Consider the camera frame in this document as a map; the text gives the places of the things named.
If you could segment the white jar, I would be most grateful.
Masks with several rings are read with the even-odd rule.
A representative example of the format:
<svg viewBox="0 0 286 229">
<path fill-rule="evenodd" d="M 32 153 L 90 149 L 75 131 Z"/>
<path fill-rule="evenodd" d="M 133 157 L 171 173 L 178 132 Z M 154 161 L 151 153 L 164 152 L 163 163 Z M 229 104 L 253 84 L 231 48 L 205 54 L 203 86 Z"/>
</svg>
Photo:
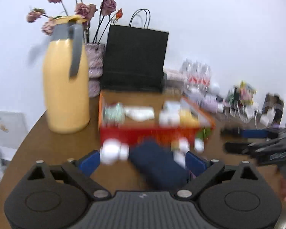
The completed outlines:
<svg viewBox="0 0 286 229">
<path fill-rule="evenodd" d="M 129 157 L 130 147 L 117 139 L 106 139 L 100 149 L 101 163 L 114 164 L 116 161 L 126 161 Z"/>
</svg>

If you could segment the navy blue pouch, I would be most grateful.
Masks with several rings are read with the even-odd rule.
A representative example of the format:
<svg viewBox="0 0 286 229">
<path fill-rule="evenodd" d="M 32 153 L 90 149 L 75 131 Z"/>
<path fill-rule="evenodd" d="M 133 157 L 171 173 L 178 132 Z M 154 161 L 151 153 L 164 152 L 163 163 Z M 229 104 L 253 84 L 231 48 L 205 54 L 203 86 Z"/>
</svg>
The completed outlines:
<svg viewBox="0 0 286 229">
<path fill-rule="evenodd" d="M 187 184 L 189 172 L 174 161 L 171 150 L 154 140 L 130 148 L 128 159 L 154 190 L 172 191 Z"/>
</svg>

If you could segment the colourful snack bag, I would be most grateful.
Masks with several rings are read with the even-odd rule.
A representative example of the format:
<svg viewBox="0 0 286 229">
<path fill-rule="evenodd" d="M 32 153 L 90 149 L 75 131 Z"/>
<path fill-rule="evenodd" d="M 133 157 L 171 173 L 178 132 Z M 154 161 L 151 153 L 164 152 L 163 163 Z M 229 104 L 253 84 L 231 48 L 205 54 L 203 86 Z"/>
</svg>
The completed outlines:
<svg viewBox="0 0 286 229">
<path fill-rule="evenodd" d="M 245 81 L 241 81 L 240 85 L 236 86 L 241 104 L 252 105 L 253 97 L 256 94 L 255 88 Z"/>
</svg>

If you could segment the lavender fluffy cloth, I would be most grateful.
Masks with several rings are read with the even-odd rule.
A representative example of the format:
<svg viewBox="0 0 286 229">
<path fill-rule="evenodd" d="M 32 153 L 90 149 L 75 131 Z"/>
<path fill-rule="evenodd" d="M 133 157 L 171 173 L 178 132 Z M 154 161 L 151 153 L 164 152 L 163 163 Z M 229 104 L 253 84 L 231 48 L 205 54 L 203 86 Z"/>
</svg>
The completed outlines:
<svg viewBox="0 0 286 229">
<path fill-rule="evenodd" d="M 200 107 L 210 113 L 223 113 L 224 105 L 218 101 L 215 95 L 206 95 L 201 101 Z"/>
</svg>

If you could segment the red cardboard box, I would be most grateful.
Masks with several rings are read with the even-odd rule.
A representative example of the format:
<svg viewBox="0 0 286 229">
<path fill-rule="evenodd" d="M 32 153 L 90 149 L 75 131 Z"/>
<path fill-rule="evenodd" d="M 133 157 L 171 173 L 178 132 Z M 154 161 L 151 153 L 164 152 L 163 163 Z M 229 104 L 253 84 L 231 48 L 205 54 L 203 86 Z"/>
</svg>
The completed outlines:
<svg viewBox="0 0 286 229">
<path fill-rule="evenodd" d="M 185 115 L 181 118 L 181 124 L 176 119 L 171 119 L 171 124 L 160 121 L 159 115 L 164 102 L 180 102 L 184 110 L 190 111 L 192 116 Z M 105 109 L 121 103 L 124 106 L 148 106 L 154 109 L 155 116 L 143 122 L 125 117 L 122 123 L 105 121 Z M 146 139 L 153 139 L 160 145 L 169 146 L 171 142 L 180 138 L 187 138 L 190 144 L 196 137 L 205 142 L 215 129 L 214 119 L 197 104 L 187 97 L 180 95 L 167 95 L 150 92 L 114 92 L 102 90 L 99 100 L 99 132 L 100 142 L 107 139 L 117 139 L 121 143 L 134 146 Z"/>
</svg>

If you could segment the white round speaker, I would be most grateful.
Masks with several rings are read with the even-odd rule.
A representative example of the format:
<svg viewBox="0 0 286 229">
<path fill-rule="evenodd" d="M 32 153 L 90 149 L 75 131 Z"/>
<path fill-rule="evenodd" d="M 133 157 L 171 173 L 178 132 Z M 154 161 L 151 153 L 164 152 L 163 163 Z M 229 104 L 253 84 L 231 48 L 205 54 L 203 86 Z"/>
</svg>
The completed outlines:
<svg viewBox="0 0 286 229">
<path fill-rule="evenodd" d="M 217 82 L 210 82 L 209 91 L 212 94 L 218 95 L 220 92 L 220 86 Z"/>
</svg>

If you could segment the clear storage box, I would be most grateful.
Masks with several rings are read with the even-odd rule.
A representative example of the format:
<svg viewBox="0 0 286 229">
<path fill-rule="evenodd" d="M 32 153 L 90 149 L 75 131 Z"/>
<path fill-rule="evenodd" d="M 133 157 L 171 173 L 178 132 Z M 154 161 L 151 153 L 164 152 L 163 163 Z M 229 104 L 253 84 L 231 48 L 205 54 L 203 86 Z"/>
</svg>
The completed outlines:
<svg viewBox="0 0 286 229">
<path fill-rule="evenodd" d="M 176 70 L 164 69 L 164 92 L 172 95 L 181 95 L 185 86 L 186 77 Z"/>
</svg>

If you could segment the water bottle middle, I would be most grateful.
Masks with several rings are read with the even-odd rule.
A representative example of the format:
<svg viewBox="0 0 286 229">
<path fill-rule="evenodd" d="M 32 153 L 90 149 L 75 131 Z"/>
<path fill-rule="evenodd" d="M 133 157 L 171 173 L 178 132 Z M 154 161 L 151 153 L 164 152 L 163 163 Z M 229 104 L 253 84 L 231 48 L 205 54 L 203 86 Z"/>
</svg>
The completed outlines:
<svg viewBox="0 0 286 229">
<path fill-rule="evenodd" d="M 200 70 L 201 70 L 201 63 L 195 61 L 192 65 L 192 86 L 197 87 L 200 84 Z"/>
</svg>

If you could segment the water bottle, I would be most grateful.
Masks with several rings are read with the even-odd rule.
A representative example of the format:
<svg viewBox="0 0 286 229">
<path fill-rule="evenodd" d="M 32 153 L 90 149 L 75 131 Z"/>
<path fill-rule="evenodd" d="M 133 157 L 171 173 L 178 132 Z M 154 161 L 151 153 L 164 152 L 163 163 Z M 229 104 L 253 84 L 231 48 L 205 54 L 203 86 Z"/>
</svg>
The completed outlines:
<svg viewBox="0 0 286 229">
<path fill-rule="evenodd" d="M 209 88 L 212 73 L 211 73 L 211 68 L 207 64 L 203 64 L 201 67 L 201 83 L 203 84 L 205 90 Z"/>
<path fill-rule="evenodd" d="M 192 65 L 192 86 L 197 87 L 200 84 L 200 70 L 201 70 L 201 63 L 195 61 Z"/>
<path fill-rule="evenodd" d="M 186 76 L 186 88 L 190 88 L 190 82 L 192 77 L 192 61 L 189 59 L 186 59 L 181 66 L 180 72 Z"/>
</svg>

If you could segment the water bottle right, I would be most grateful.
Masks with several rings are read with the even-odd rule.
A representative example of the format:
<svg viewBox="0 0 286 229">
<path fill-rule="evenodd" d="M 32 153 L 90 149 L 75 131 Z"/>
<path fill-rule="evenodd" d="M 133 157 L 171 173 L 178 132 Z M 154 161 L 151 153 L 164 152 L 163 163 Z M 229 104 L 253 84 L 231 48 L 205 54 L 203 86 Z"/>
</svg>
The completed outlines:
<svg viewBox="0 0 286 229">
<path fill-rule="evenodd" d="M 211 73 L 211 68 L 207 64 L 203 64 L 201 67 L 201 83 L 203 84 L 205 90 L 209 88 L 212 73 Z"/>
</svg>

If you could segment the yellow thermos jug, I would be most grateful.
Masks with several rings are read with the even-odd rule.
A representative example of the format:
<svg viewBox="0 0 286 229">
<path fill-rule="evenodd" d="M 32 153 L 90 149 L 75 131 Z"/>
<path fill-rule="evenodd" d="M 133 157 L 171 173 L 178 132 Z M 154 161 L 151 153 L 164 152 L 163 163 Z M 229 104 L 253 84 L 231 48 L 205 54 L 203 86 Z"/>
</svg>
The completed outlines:
<svg viewBox="0 0 286 229">
<path fill-rule="evenodd" d="M 49 129 L 74 133 L 89 123 L 89 66 L 83 43 L 83 18 L 54 20 L 43 63 L 43 87 Z"/>
</svg>

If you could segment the water bottle left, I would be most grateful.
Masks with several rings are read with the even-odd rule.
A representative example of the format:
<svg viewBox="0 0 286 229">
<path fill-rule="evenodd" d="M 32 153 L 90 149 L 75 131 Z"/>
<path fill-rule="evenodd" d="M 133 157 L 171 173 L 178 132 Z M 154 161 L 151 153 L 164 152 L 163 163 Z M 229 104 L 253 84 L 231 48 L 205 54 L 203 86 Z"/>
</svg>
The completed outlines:
<svg viewBox="0 0 286 229">
<path fill-rule="evenodd" d="M 186 76 L 186 88 L 190 88 L 190 82 L 192 77 L 192 61 L 189 59 L 186 59 L 181 66 L 180 72 Z"/>
</svg>

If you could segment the pink patterned vase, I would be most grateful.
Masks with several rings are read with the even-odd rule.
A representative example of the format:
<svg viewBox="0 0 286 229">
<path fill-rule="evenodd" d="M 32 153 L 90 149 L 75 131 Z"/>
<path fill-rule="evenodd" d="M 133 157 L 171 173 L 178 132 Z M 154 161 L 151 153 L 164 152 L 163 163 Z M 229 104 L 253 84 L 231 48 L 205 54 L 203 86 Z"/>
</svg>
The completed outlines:
<svg viewBox="0 0 286 229">
<path fill-rule="evenodd" d="M 89 67 L 88 92 L 89 97 L 93 98 L 98 96 L 101 90 L 100 78 L 103 74 L 103 57 L 105 53 L 105 45 L 86 43 L 85 49 Z"/>
</svg>

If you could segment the black paper bag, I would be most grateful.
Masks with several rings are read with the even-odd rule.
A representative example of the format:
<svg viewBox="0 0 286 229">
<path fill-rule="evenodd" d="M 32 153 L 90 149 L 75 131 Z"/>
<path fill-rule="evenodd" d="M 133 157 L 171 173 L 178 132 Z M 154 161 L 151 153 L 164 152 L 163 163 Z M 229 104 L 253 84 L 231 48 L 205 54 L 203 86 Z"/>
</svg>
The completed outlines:
<svg viewBox="0 0 286 229">
<path fill-rule="evenodd" d="M 103 58 L 103 90 L 159 92 L 169 33 L 149 28 L 151 12 L 136 10 L 127 26 L 111 25 Z"/>
</svg>

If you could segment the dried pink flowers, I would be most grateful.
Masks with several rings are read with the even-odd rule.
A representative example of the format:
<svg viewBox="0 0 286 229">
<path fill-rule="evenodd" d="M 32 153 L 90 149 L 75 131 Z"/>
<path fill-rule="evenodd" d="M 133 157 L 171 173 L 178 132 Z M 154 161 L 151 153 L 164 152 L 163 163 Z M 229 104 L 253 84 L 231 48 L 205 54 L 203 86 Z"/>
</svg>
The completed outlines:
<svg viewBox="0 0 286 229">
<path fill-rule="evenodd" d="M 52 4 L 61 4 L 63 6 L 63 13 L 66 16 L 69 16 L 65 5 L 63 4 L 63 0 L 47 0 L 49 3 Z M 117 9 L 117 3 L 115 0 L 102 0 L 99 9 L 97 5 L 94 4 L 85 4 L 83 0 L 75 0 L 75 15 L 79 15 L 83 21 L 84 27 L 84 42 L 90 43 L 90 24 L 92 18 L 95 16 L 95 13 L 99 12 L 99 21 L 97 24 L 97 29 L 92 40 L 92 43 L 99 44 L 101 41 L 102 36 L 105 33 L 106 28 L 108 25 L 113 21 L 117 22 L 123 16 L 122 9 Z M 54 19 L 62 18 L 62 16 L 50 17 L 46 14 L 45 10 L 40 8 L 33 8 L 29 11 L 26 16 L 26 21 L 28 23 L 33 23 L 36 20 L 40 19 L 41 17 L 46 17 L 48 19 L 47 22 L 44 23 L 42 27 L 42 32 L 46 35 L 51 35 L 54 27 Z M 108 23 L 106 24 L 101 36 L 99 36 L 101 25 L 105 19 L 108 17 Z"/>
</svg>

